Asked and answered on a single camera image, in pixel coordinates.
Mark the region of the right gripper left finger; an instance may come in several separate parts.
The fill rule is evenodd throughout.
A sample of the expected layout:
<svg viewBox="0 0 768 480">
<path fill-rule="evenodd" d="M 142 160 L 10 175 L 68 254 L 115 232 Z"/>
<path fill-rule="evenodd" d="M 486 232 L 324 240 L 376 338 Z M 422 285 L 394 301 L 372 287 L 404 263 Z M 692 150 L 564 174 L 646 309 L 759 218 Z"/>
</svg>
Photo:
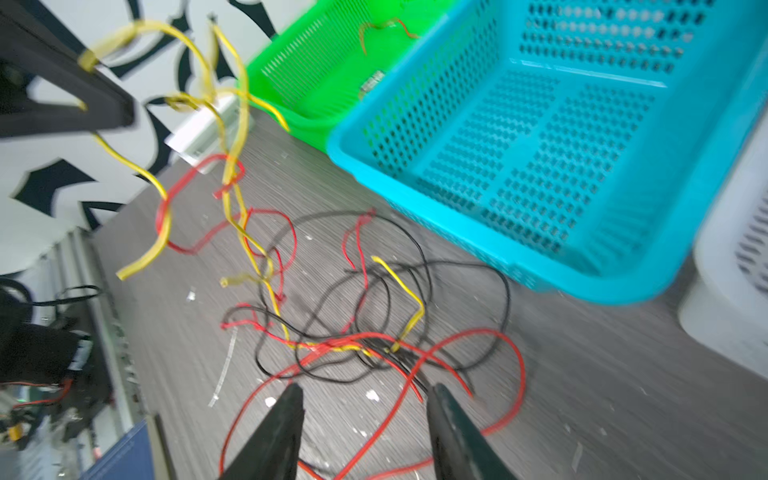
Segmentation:
<svg viewBox="0 0 768 480">
<path fill-rule="evenodd" d="M 289 385 L 229 464 L 226 454 L 232 435 L 256 391 L 246 400 L 227 434 L 219 459 L 220 479 L 295 479 L 305 410 L 304 394 Z"/>
</svg>

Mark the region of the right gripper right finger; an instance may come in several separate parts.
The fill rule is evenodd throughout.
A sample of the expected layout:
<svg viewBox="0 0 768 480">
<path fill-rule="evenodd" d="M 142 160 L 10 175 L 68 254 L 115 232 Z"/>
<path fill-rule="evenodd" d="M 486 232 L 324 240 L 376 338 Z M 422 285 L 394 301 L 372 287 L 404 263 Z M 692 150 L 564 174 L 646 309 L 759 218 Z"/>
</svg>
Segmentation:
<svg viewBox="0 0 768 480">
<path fill-rule="evenodd" d="M 427 419 L 437 479 L 516 479 L 443 384 L 429 391 Z"/>
</svg>

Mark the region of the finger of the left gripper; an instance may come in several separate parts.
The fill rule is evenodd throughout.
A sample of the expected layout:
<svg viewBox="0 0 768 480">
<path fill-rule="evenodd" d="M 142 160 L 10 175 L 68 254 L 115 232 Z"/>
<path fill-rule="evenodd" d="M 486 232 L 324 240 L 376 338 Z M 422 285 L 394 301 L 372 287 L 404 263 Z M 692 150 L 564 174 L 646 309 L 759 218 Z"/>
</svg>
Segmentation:
<svg viewBox="0 0 768 480">
<path fill-rule="evenodd" d="M 43 5 L 1 7 L 1 137 L 113 130 L 135 121 L 134 100 L 93 67 Z"/>
</svg>

